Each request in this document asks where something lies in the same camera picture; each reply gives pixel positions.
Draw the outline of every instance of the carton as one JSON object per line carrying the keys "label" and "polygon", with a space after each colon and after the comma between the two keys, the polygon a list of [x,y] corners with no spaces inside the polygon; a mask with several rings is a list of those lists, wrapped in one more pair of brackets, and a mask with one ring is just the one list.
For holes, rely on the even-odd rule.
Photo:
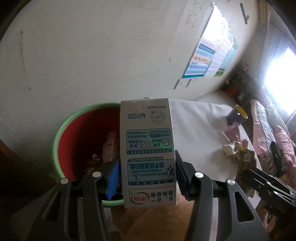
{"label": "carton", "polygon": [[176,205],[176,161],[168,99],[121,101],[125,208]]}

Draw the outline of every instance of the silver screw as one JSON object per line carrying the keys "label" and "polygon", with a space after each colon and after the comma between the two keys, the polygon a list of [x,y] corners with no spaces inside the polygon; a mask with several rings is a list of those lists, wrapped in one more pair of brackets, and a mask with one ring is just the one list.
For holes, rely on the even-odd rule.
{"label": "silver screw", "polygon": [[93,177],[100,177],[101,176],[101,173],[100,172],[94,172],[93,173]]}
{"label": "silver screw", "polygon": [[61,180],[61,184],[67,184],[69,182],[69,180],[67,178],[63,178]]}
{"label": "silver screw", "polygon": [[233,179],[228,179],[228,180],[227,180],[227,183],[228,183],[229,185],[234,185],[234,184],[235,184],[235,180],[233,180]]}
{"label": "silver screw", "polygon": [[195,176],[198,177],[198,178],[202,178],[202,177],[203,177],[203,173],[201,173],[201,172],[196,172],[196,173],[195,173]]}

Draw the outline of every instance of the qr code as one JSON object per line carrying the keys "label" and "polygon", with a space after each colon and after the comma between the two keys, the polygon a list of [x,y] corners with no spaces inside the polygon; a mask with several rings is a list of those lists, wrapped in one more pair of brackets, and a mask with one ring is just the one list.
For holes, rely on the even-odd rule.
{"label": "qr code", "polygon": [[250,162],[250,161],[251,161],[251,157],[252,157],[252,154],[245,154],[245,155],[244,155],[244,160],[243,160],[243,161]]}

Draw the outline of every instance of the table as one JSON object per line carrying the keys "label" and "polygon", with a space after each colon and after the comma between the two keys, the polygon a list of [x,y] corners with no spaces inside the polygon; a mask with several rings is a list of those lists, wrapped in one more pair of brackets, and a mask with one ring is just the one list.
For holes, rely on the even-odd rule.
{"label": "table", "polygon": [[[222,152],[228,140],[222,131],[227,128],[226,116],[232,110],[227,105],[208,104],[184,100],[170,100],[175,149],[183,161],[193,164],[211,179],[225,181],[235,178],[239,161]],[[254,150],[245,130],[240,128],[241,137],[249,141],[248,148]],[[257,168],[261,169],[258,157]],[[187,202],[180,194],[177,205],[149,209],[111,208],[112,223],[121,232],[122,240],[175,240],[185,237],[193,202]],[[260,201],[257,193],[249,198],[253,207]],[[214,199],[212,232],[210,240],[216,240],[218,223],[218,199]]]}

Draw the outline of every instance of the green rim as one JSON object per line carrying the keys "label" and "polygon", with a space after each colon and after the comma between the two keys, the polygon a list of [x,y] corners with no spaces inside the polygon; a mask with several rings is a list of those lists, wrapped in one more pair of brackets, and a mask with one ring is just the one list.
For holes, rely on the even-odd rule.
{"label": "green rim", "polygon": [[[60,178],[64,178],[65,175],[61,169],[61,166],[59,165],[59,159],[57,155],[57,149],[59,146],[59,140],[64,132],[64,130],[67,128],[67,126],[78,116],[82,115],[85,112],[88,112],[90,110],[98,109],[98,108],[104,108],[104,107],[118,107],[120,108],[120,103],[102,103],[102,104],[94,104],[90,105],[88,107],[85,107],[77,112],[75,112],[73,115],[71,115],[66,121],[62,124],[62,126],[57,131],[57,134],[54,138],[54,144],[52,148],[52,159],[53,159],[53,165],[56,170],[56,172],[59,174]],[[103,201],[103,205],[105,207],[114,207],[114,206],[121,206],[124,205],[123,199],[116,200],[116,201]]]}

